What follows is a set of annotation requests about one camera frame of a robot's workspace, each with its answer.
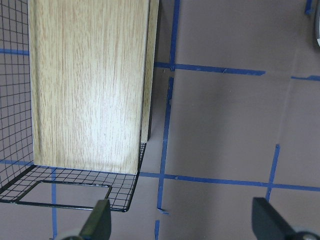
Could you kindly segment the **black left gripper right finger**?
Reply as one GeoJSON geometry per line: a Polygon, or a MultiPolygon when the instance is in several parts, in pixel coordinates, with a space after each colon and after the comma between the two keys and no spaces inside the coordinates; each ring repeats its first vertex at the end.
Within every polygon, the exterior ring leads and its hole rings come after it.
{"type": "Polygon", "coordinates": [[[251,226],[257,240],[292,240],[297,234],[263,197],[252,199],[251,226]]]}

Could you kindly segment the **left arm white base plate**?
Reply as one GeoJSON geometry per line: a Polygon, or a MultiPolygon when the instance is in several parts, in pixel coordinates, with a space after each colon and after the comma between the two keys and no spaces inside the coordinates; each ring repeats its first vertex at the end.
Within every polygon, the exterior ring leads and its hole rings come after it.
{"type": "Polygon", "coordinates": [[[313,24],[314,24],[314,39],[318,47],[320,47],[320,0],[313,1],[314,6],[312,8],[313,24]]]}

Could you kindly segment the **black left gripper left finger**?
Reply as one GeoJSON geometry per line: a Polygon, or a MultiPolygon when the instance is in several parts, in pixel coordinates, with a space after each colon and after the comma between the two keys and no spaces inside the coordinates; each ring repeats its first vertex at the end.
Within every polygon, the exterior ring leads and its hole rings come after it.
{"type": "Polygon", "coordinates": [[[111,232],[110,201],[99,200],[80,230],[79,236],[83,240],[109,240],[111,232]]]}

